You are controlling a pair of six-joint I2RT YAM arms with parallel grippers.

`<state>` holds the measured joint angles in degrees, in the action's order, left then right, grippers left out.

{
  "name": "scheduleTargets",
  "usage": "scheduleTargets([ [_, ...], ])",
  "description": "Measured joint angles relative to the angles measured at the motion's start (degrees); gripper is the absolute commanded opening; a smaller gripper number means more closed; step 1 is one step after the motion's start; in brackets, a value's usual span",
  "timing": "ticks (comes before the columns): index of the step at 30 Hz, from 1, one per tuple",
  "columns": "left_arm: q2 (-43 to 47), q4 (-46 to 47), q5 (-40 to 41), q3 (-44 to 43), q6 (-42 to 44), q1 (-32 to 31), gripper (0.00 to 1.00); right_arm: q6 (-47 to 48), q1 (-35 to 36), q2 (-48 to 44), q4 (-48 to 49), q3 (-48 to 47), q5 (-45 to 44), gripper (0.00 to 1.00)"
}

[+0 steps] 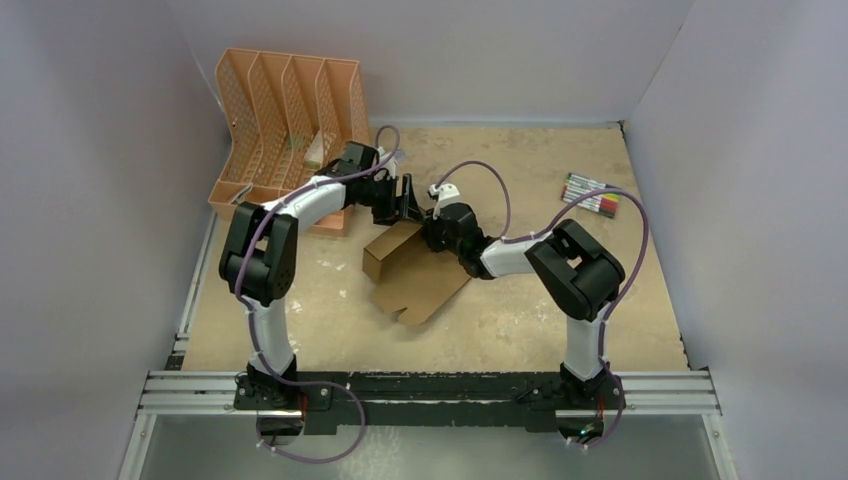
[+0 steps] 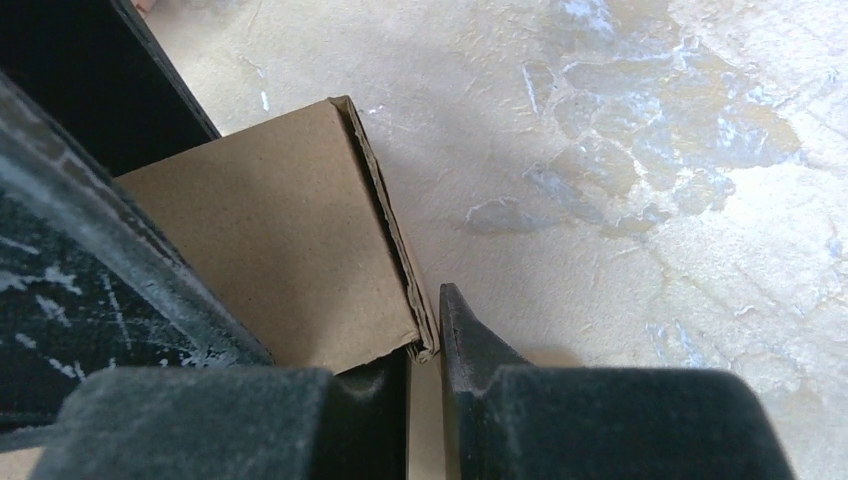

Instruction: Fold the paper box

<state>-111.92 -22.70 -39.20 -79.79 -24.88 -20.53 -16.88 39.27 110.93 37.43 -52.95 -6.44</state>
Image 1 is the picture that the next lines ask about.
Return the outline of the brown cardboard box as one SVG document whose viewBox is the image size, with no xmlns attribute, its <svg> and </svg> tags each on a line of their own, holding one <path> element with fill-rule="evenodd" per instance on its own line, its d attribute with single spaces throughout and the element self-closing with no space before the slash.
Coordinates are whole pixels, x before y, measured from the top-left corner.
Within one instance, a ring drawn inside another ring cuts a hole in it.
<svg viewBox="0 0 848 480">
<path fill-rule="evenodd" d="M 362 271 L 374 284 L 370 301 L 407 326 L 426 322 L 470 280 L 452 253 L 431 251 L 423 226 L 411 221 L 363 248 Z"/>
</svg>

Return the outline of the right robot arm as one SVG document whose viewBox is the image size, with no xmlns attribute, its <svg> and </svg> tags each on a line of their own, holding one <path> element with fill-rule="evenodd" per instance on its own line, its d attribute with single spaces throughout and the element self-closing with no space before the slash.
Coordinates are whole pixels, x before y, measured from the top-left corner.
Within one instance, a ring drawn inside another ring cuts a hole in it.
<svg viewBox="0 0 848 480">
<path fill-rule="evenodd" d="M 621 263 L 574 220 L 538 238 L 508 243 L 486 235 L 472 208 L 452 203 L 426 212 L 424 238 L 433 252 L 449 251 L 472 278 L 534 274 L 566 317 L 561 392 L 576 407 L 596 399 L 610 377 L 606 316 L 625 273 Z"/>
</svg>

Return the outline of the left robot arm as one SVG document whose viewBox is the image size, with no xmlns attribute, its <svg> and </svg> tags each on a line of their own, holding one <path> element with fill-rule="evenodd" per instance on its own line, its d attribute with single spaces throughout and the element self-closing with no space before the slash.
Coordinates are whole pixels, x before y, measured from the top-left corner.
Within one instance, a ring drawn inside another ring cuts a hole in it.
<svg viewBox="0 0 848 480">
<path fill-rule="evenodd" d="M 350 141 L 340 157 L 290 193 L 237 206 L 218 271 L 245 308 L 252 348 L 248 384 L 259 388 L 272 408 L 292 405 L 301 384 L 284 308 L 296 276 L 300 234 L 353 205 L 370 208 L 377 225 L 421 220 L 412 177 L 396 168 L 393 154 Z"/>
</svg>

